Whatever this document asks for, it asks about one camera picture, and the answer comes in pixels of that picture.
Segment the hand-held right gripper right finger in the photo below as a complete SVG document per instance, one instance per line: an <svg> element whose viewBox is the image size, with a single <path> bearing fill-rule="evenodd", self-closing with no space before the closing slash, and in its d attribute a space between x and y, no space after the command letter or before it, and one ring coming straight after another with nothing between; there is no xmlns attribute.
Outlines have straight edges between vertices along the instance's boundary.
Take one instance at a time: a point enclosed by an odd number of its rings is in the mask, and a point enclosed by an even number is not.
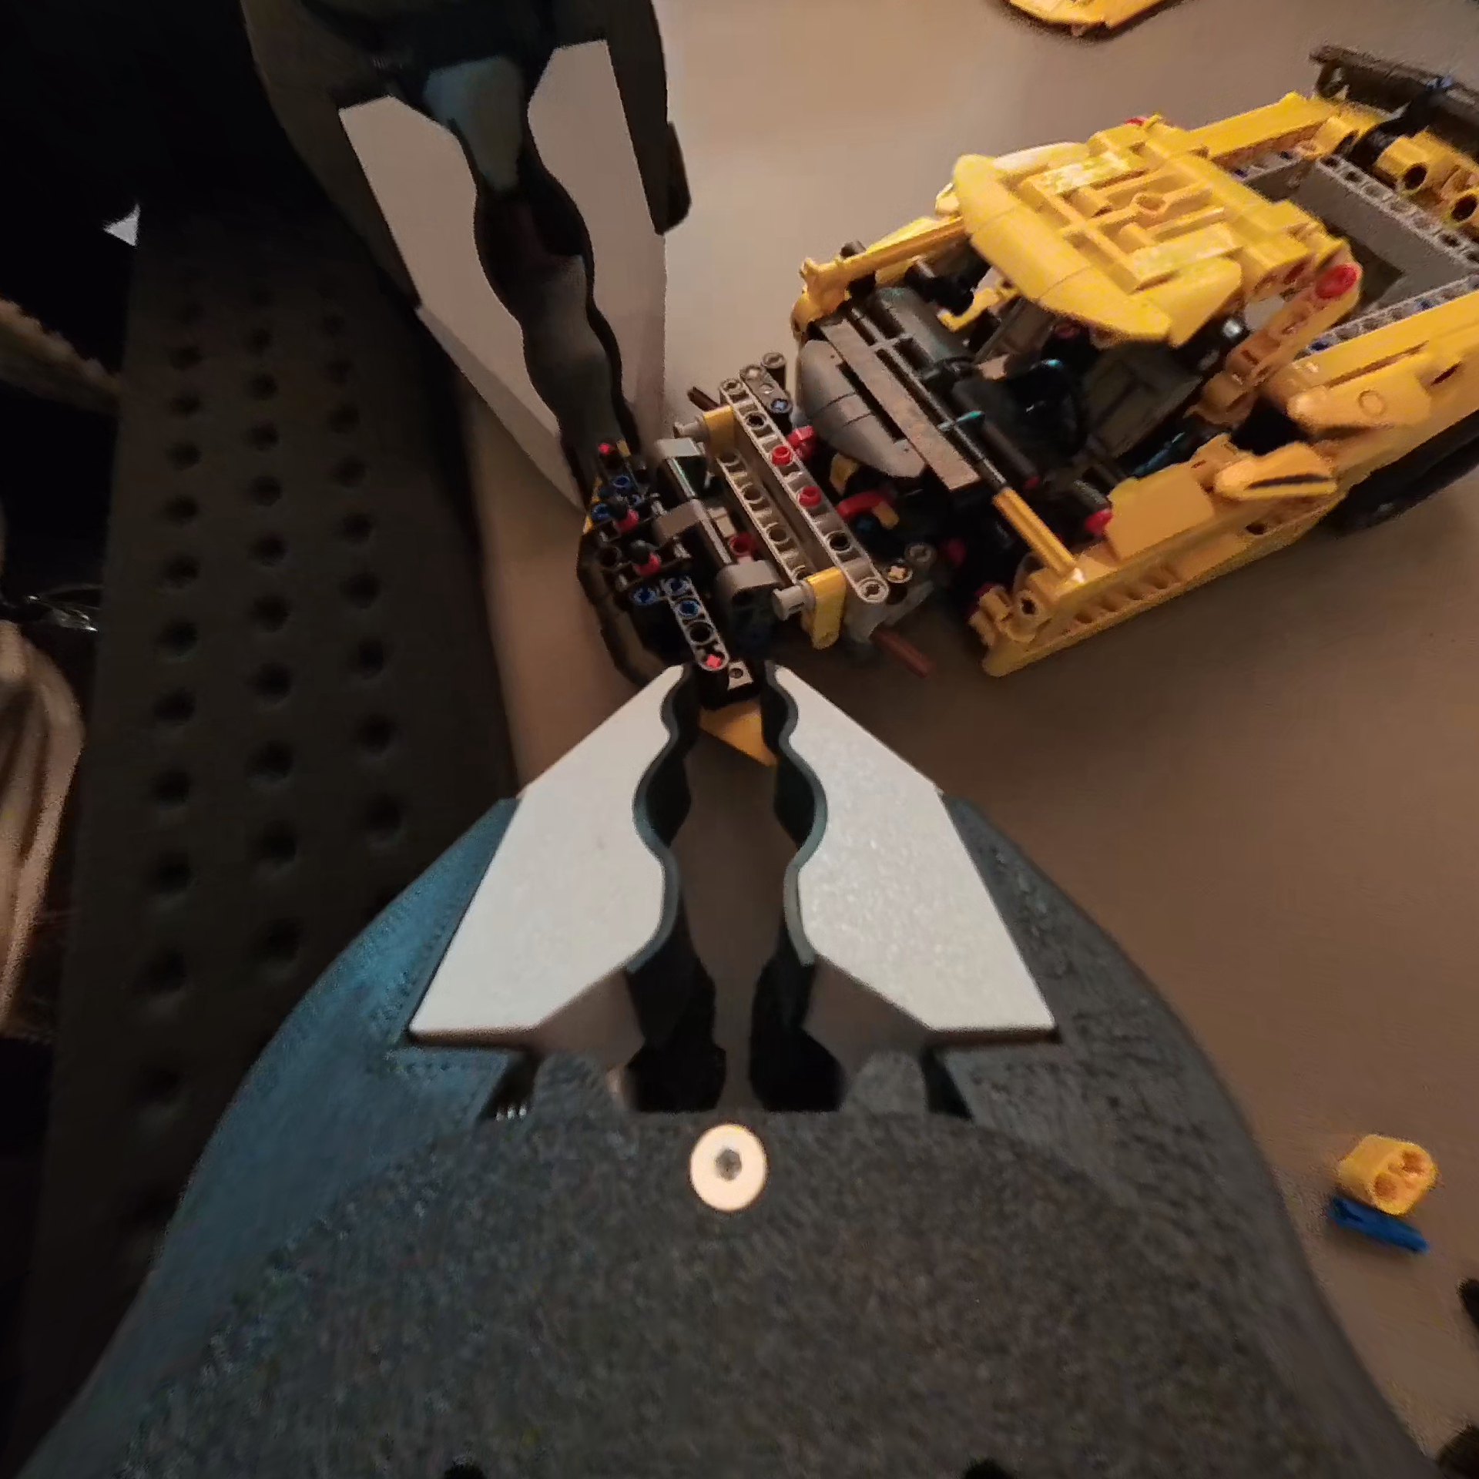
<svg viewBox="0 0 1479 1479"><path fill-rule="evenodd" d="M794 853L752 1001L752 1090L840 1106L877 1055L1054 1039L1047 999L947 796L796 671L769 664L762 736Z"/></svg>

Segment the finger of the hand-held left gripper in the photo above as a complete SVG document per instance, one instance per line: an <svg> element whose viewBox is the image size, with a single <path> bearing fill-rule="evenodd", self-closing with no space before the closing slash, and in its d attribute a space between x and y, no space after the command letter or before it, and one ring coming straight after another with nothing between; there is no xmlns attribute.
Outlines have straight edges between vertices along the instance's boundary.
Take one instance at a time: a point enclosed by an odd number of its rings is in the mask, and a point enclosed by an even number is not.
<svg viewBox="0 0 1479 1479"><path fill-rule="evenodd" d="M479 252L479 177L458 138L408 104L370 99L338 111L394 247L417 316L489 414L574 508L590 478L572 467L572 439L600 441L611 363L584 316L579 263L519 280L523 317L488 279Z"/></svg>
<svg viewBox="0 0 1479 1479"><path fill-rule="evenodd" d="M664 425L667 256L653 228L606 45L558 48L528 104L537 184L572 249L549 249L523 280L530 381L523 449L565 455L628 414L635 439Z"/></svg>

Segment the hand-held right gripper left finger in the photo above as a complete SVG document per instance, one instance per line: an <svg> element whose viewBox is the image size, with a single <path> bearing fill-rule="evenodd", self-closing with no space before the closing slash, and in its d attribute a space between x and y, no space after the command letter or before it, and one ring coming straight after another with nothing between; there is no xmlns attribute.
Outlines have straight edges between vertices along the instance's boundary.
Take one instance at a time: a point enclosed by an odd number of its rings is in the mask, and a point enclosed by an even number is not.
<svg viewBox="0 0 1479 1479"><path fill-rule="evenodd" d="M697 710L694 673L667 668L519 793L414 1043L583 1057L646 1113L716 1106L715 983L672 854Z"/></svg>

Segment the yellow toy brick car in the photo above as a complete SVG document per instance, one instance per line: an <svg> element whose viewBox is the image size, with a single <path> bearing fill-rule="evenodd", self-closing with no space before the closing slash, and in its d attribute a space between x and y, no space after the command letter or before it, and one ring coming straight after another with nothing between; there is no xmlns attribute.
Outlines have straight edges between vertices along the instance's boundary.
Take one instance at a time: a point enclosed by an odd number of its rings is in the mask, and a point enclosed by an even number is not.
<svg viewBox="0 0 1479 1479"><path fill-rule="evenodd" d="M1475 471L1475 89L1338 46L1195 129L965 155L933 212L801 266L794 347L597 446L579 582L618 671L692 673L768 759L776 633L1007 677Z"/></svg>

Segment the yellow toy car hood panel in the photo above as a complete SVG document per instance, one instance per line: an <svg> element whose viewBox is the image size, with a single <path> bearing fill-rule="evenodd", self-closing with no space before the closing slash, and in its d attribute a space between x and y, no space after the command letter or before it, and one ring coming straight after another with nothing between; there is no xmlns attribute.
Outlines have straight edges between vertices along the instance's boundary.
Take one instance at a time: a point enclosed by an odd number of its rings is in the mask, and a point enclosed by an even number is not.
<svg viewBox="0 0 1479 1479"><path fill-rule="evenodd" d="M1076 39L1102 37L1143 23L1176 2L1003 2L1032 23Z"/></svg>

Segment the yellow brick with blue pin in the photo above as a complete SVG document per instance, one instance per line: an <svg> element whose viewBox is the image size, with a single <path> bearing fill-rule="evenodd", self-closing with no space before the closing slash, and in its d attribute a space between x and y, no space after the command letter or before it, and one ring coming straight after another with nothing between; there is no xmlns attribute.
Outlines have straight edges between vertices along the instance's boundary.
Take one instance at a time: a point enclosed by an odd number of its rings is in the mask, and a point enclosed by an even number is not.
<svg viewBox="0 0 1479 1479"><path fill-rule="evenodd" d="M1366 1134L1340 1157L1324 1217L1333 1228L1373 1244L1424 1254L1430 1242L1414 1228L1410 1215L1437 1180L1437 1163L1422 1147Z"/></svg>

